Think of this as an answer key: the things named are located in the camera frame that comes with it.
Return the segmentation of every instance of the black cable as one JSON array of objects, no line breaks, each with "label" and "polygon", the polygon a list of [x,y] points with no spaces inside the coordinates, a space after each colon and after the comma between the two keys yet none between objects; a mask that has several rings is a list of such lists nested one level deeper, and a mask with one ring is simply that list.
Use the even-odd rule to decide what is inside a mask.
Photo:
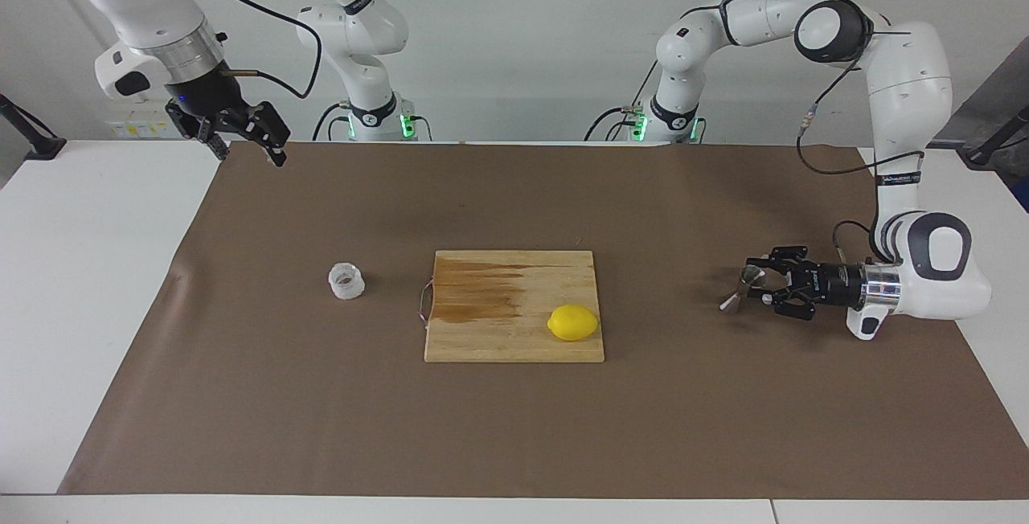
[{"label": "black cable", "polygon": [[836,223],[836,226],[832,228],[832,246],[837,250],[841,263],[847,263],[847,256],[845,255],[845,253],[843,253],[843,249],[840,247],[840,239],[837,238],[837,233],[840,231],[840,228],[843,226],[844,224],[853,224],[854,226],[859,228],[861,231],[864,231],[865,234],[868,235],[868,237],[872,237],[872,230],[856,220],[841,220],[840,222]]},{"label": "black cable", "polygon": [[17,104],[14,104],[13,102],[10,102],[10,103],[11,103],[11,105],[14,106],[15,110],[17,110],[19,112],[22,113],[23,116],[25,116],[26,118],[32,120],[37,127],[39,127],[39,128],[43,129],[44,131],[46,131],[46,133],[48,135],[50,135],[50,138],[57,138],[58,137],[58,135],[55,134],[54,131],[50,130],[50,127],[47,127],[46,125],[44,125],[43,121],[40,120],[39,118],[35,117],[32,114],[32,112],[29,112],[29,110],[26,110],[25,108],[22,108],[21,106],[19,106]]},{"label": "black cable", "polygon": [[429,133],[429,142],[432,142],[432,126],[429,125],[429,119],[426,118],[425,116],[412,116],[411,120],[412,121],[421,120],[425,123],[425,129]]},{"label": "black cable", "polygon": [[614,123],[613,125],[611,125],[611,128],[607,129],[607,134],[604,136],[604,142],[611,142],[611,141],[613,141],[614,140],[614,136],[611,136],[611,134],[615,133],[615,131],[620,131],[622,127],[635,127],[635,126],[636,126],[636,123],[628,123],[628,121],[625,121],[625,120],[623,120],[620,123]]},{"label": "black cable", "polygon": [[1003,146],[998,146],[998,147],[996,147],[996,149],[994,149],[994,152],[996,152],[997,150],[1003,150],[1004,148],[1010,148],[1012,146],[1018,146],[1019,144],[1022,144],[1026,140],[1029,140],[1029,136],[1024,136],[1024,137],[1022,137],[1022,138],[1020,138],[1018,140],[1015,140],[1015,142],[1013,142],[1010,144],[1005,144]]},{"label": "black cable", "polygon": [[861,165],[860,167],[853,167],[850,169],[835,169],[835,170],[819,169],[816,166],[812,165],[810,162],[808,162],[808,159],[804,158],[804,150],[801,147],[801,140],[804,138],[804,134],[808,132],[808,127],[811,126],[812,120],[815,119],[815,114],[818,111],[818,105],[822,102],[822,100],[826,96],[828,96],[830,92],[832,92],[833,89],[836,89],[837,84],[839,84],[847,76],[847,74],[850,74],[853,72],[853,70],[857,69],[857,63],[859,60],[861,60],[860,56],[858,56],[857,59],[853,60],[853,62],[851,62],[850,65],[847,66],[844,69],[844,71],[841,74],[839,74],[839,76],[837,76],[835,80],[832,80],[832,83],[830,83],[828,88],[822,91],[822,94],[818,95],[818,98],[811,105],[811,109],[808,110],[808,114],[804,117],[804,121],[801,123],[801,130],[797,131],[796,133],[796,143],[794,145],[796,148],[796,158],[801,159],[801,163],[803,163],[804,166],[807,167],[808,170],[810,170],[811,172],[821,175],[838,176],[843,174],[855,173],[859,171],[865,171],[872,168],[878,169],[879,165],[885,165],[887,163],[899,161],[900,159],[907,159],[908,156],[925,155],[925,152],[921,150],[912,150],[910,152],[904,152],[902,154],[890,156],[889,159],[885,159],[883,161],[874,161],[872,163],[868,163],[867,165]]},{"label": "black cable", "polygon": [[318,142],[318,133],[321,132],[321,126],[325,124],[325,118],[332,113],[336,108],[342,108],[343,110],[349,110],[343,103],[336,102],[332,106],[327,107],[324,112],[322,112],[321,117],[318,118],[318,124],[315,125],[315,132],[311,134],[311,142]]},{"label": "black cable", "polygon": [[340,120],[343,120],[343,121],[347,123],[348,125],[350,124],[350,117],[349,116],[336,116],[335,118],[332,118],[331,120],[329,120],[328,121],[328,129],[325,131],[328,134],[328,141],[329,142],[332,142],[332,125],[339,123]]},{"label": "black cable", "polygon": [[[630,102],[629,104],[631,104],[633,106],[636,106],[636,100],[640,99],[640,95],[643,94],[643,89],[646,88],[646,83],[647,83],[647,81],[650,80],[650,76],[653,75],[653,71],[654,71],[655,68],[658,68],[658,60],[654,60],[653,64],[650,65],[650,69],[647,70],[646,76],[643,76],[643,81],[640,82],[640,88],[636,91],[636,96],[633,96],[633,101]],[[618,139],[618,133],[622,132],[622,126],[626,126],[627,123],[628,123],[628,120],[629,120],[629,113],[626,113],[626,115],[622,117],[622,121],[612,127],[612,128],[615,128],[617,130],[614,131],[614,136],[611,137],[611,140],[617,140]]]},{"label": "black cable", "polygon": [[303,93],[298,92],[297,89],[294,89],[293,86],[287,84],[286,82],[280,80],[279,78],[277,78],[275,76],[272,76],[272,74],[265,74],[265,73],[260,72],[260,71],[256,71],[256,74],[255,74],[258,77],[264,78],[267,80],[271,80],[271,81],[279,84],[280,86],[286,89],[293,96],[295,96],[296,98],[298,98],[300,100],[304,100],[305,98],[307,98],[308,96],[310,96],[311,95],[311,91],[315,88],[315,81],[318,79],[318,69],[321,66],[322,42],[321,42],[321,36],[319,36],[318,32],[315,32],[315,30],[314,30],[313,27],[310,27],[307,24],[305,24],[305,23],[303,23],[303,22],[300,22],[298,20],[294,20],[292,18],[289,18],[288,15],[280,14],[279,12],[275,11],[274,9],[267,8],[267,7],[262,6],[262,5],[258,4],[257,2],[253,2],[251,0],[236,0],[236,1],[239,1],[239,2],[241,2],[243,4],[246,4],[246,5],[254,8],[257,11],[260,11],[262,13],[267,13],[268,15],[272,15],[272,18],[277,18],[277,19],[279,19],[279,20],[281,20],[283,22],[286,22],[288,24],[292,24],[293,26],[296,26],[297,28],[303,28],[303,29],[307,30],[308,32],[310,32],[312,34],[312,36],[315,37],[315,43],[317,44],[317,47],[315,48],[315,65],[311,69],[311,79],[308,81],[308,88]]},{"label": "black cable", "polygon": [[623,110],[624,109],[620,106],[618,106],[618,107],[614,107],[614,108],[610,108],[608,110],[605,110],[603,114],[601,114],[600,116],[597,116],[597,119],[594,120],[592,125],[590,125],[590,129],[588,131],[586,131],[586,136],[582,137],[582,142],[587,142],[587,141],[590,140],[590,135],[592,135],[593,131],[597,128],[597,125],[599,125],[601,121],[603,121],[604,118],[610,116],[610,114],[617,114],[618,112],[622,112]]}]

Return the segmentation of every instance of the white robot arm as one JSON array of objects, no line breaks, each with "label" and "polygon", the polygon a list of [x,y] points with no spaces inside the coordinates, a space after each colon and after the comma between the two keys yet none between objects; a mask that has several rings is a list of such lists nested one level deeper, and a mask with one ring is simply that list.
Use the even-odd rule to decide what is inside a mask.
[{"label": "white robot arm", "polygon": [[[325,54],[343,78],[356,140],[414,137],[412,104],[390,88],[386,67],[376,56],[395,54],[407,43],[407,23],[386,0],[332,0],[300,10],[297,20],[318,32]],[[297,28],[300,41],[315,38]]]},{"label": "white robot arm", "polygon": [[847,325],[861,340],[874,338],[891,313],[960,319],[983,311],[991,288],[971,255],[968,228],[918,205],[921,149],[947,123],[952,105],[947,58],[930,25],[892,26],[850,0],[722,0],[687,12],[659,41],[664,75],[644,104],[638,138],[688,135],[714,51],[790,34],[809,60],[866,73],[876,160],[882,161],[874,167],[879,212],[870,242],[882,263],[816,264],[807,260],[806,247],[777,247],[747,265],[785,275],[786,287],[755,286],[748,296],[801,319],[811,319],[819,303],[846,306]]},{"label": "white robot arm", "polygon": [[289,129],[271,103],[250,106],[225,64],[221,41],[192,0],[90,0],[114,26],[118,43],[96,62],[97,78],[112,98],[164,85],[166,110],[187,138],[223,160],[216,132],[254,141],[282,166]]}]

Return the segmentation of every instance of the clear plastic cup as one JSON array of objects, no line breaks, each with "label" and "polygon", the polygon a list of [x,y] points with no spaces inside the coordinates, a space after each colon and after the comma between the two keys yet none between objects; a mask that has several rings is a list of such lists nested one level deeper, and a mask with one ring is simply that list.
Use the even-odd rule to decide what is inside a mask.
[{"label": "clear plastic cup", "polygon": [[340,299],[353,299],[364,292],[361,270],[349,263],[338,263],[328,272],[328,284],[332,294]]}]

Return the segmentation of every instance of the small metal object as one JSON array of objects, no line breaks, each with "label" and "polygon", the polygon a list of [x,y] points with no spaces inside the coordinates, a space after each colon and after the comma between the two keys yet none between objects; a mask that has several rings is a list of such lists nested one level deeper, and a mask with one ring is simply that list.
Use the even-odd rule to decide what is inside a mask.
[{"label": "small metal object", "polygon": [[882,305],[896,309],[900,305],[900,275],[892,265],[864,265],[861,306]]},{"label": "small metal object", "polygon": [[743,293],[747,289],[765,285],[765,270],[753,265],[746,265],[740,270],[740,282],[736,286],[736,291],[718,304],[718,309],[726,315],[731,315],[740,310],[743,302]]},{"label": "small metal object", "polygon": [[152,48],[130,48],[135,54],[152,56],[172,74],[172,83],[188,82],[214,70],[224,60],[221,43],[207,19],[192,32],[170,44]]}]

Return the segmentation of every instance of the yellow lemon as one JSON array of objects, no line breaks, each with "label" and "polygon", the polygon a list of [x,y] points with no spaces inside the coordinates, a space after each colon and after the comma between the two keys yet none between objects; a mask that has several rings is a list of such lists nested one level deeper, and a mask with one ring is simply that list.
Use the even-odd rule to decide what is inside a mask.
[{"label": "yellow lemon", "polygon": [[546,328],[558,339],[578,341],[588,338],[600,326],[600,320],[581,305],[562,305],[551,313]]}]

